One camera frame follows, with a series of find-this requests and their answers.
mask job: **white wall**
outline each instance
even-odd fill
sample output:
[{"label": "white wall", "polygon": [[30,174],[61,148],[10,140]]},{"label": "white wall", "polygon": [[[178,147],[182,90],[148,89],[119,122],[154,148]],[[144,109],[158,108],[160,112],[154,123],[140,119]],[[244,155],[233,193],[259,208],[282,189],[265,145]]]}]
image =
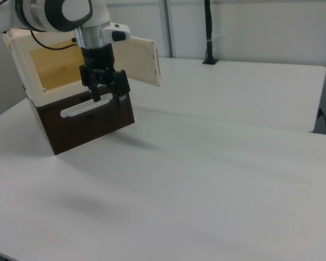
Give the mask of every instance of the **white wall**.
[{"label": "white wall", "polygon": [[25,98],[15,63],[0,37],[0,114]]},{"label": "white wall", "polygon": [[111,20],[129,26],[133,36],[154,40],[158,55],[170,54],[163,0],[108,0]]},{"label": "white wall", "polygon": [[[212,5],[219,59],[326,66],[326,2],[227,2]],[[176,56],[203,59],[203,1],[171,0],[171,10]],[[322,106],[326,113],[326,81]]]}]

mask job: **table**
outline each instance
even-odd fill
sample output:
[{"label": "table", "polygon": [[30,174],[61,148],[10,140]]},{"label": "table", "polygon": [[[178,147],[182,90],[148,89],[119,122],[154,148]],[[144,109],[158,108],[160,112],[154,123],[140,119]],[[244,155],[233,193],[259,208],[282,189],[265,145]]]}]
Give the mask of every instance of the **table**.
[{"label": "table", "polygon": [[130,80],[135,108],[299,132],[314,130],[322,66],[160,58],[161,87]]},{"label": "table", "polygon": [[0,254],[326,260],[326,135],[134,114],[58,156],[27,100],[0,116]]}]

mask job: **open lid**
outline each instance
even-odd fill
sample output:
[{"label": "open lid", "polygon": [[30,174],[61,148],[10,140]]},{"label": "open lid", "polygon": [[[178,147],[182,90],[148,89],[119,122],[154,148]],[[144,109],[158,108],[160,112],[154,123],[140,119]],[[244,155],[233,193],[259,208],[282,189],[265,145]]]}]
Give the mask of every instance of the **open lid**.
[{"label": "open lid", "polygon": [[125,70],[127,77],[160,85],[160,69],[155,42],[132,37],[129,41],[112,44],[115,70]]}]

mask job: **dark brown wooden box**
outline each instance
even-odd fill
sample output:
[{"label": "dark brown wooden box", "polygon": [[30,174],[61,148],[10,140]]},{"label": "dark brown wooden box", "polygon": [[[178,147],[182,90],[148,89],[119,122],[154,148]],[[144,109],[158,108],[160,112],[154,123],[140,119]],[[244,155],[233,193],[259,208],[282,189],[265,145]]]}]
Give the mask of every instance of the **dark brown wooden box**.
[{"label": "dark brown wooden box", "polygon": [[[99,92],[103,95],[111,91],[106,86],[101,86]],[[120,102],[121,106],[117,102],[116,95],[112,94],[114,97],[110,103],[78,116],[66,118],[61,117],[60,112],[91,100],[90,92],[86,91],[43,107],[35,107],[30,101],[37,122],[49,140],[54,154],[65,152],[134,123],[129,94]]]}]

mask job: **drawer handle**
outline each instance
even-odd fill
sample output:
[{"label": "drawer handle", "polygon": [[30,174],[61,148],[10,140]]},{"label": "drawer handle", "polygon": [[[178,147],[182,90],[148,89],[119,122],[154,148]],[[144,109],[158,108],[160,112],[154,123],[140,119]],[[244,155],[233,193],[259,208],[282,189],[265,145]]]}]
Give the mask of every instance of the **drawer handle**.
[{"label": "drawer handle", "polygon": [[92,109],[95,109],[95,108],[98,108],[105,104],[108,104],[112,100],[112,98],[113,98],[112,94],[102,95],[100,101],[94,102],[93,100],[89,100],[89,101],[77,104],[75,106],[72,106],[70,108],[62,110],[60,112],[60,116],[62,116],[63,118],[66,118],[66,117],[74,117],[74,116],[80,115],[80,114],[90,111]]}]

